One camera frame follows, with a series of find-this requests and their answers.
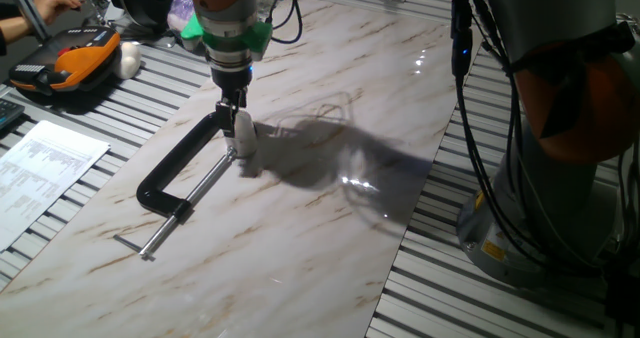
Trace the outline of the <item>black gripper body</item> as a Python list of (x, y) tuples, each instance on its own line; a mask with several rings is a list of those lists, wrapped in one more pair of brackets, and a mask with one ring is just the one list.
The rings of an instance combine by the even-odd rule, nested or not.
[(248, 91), (248, 86), (253, 78), (253, 67), (248, 65), (234, 72), (212, 68), (211, 76), (213, 82), (221, 89), (221, 100), (234, 105), (235, 91), (244, 87)]

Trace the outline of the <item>person hand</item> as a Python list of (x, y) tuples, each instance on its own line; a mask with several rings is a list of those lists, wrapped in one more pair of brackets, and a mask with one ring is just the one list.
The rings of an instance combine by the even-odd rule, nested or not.
[(51, 25), (64, 12), (80, 10), (81, 0), (33, 0), (35, 7), (46, 25)]

